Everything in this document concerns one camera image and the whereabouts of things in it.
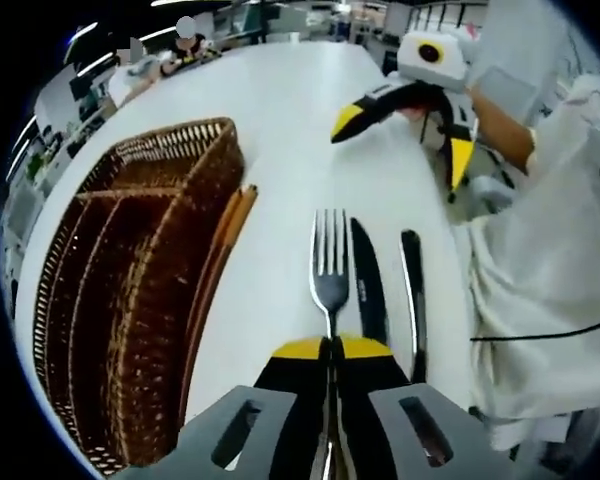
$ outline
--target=table knife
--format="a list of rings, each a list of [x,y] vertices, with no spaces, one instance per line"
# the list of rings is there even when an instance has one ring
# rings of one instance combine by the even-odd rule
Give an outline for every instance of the table knife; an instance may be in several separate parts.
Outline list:
[[[425,383],[427,379],[427,324],[420,237],[413,230],[405,230],[400,234],[400,244],[411,317],[413,352],[411,381]]]
[[[380,269],[369,235],[355,218],[351,218],[353,260],[356,268],[358,305],[362,318],[362,336],[388,343],[387,309],[380,279]]]

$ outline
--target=cutlery tray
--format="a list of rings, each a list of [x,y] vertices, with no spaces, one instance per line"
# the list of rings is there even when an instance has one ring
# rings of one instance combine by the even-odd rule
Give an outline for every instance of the cutlery tray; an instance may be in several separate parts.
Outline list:
[[[188,314],[243,171],[231,120],[176,125],[114,145],[65,212],[38,288],[34,363],[104,475],[176,445]]]

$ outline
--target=wicker basket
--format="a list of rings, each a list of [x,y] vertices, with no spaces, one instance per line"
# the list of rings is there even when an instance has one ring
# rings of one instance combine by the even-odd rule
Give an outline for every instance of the wicker basket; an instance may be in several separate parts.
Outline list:
[[[112,147],[65,214],[40,283],[34,360],[105,475],[175,447],[187,317],[243,169],[228,119],[149,132]]]

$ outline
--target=fork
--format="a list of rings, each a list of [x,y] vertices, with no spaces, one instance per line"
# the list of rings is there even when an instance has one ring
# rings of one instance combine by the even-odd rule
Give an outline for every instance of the fork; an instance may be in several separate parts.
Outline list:
[[[349,247],[345,211],[318,211],[311,243],[311,296],[327,320],[327,337],[336,335],[336,316],[349,299]]]

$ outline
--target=knife handle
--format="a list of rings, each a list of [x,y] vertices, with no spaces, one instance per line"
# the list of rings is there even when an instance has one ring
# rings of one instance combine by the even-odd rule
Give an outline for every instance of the knife handle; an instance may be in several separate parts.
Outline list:
[[[402,246],[402,264],[409,297],[411,335],[414,347],[411,381],[413,383],[426,383],[427,323],[420,236],[413,230],[405,230],[400,234],[400,244]]]

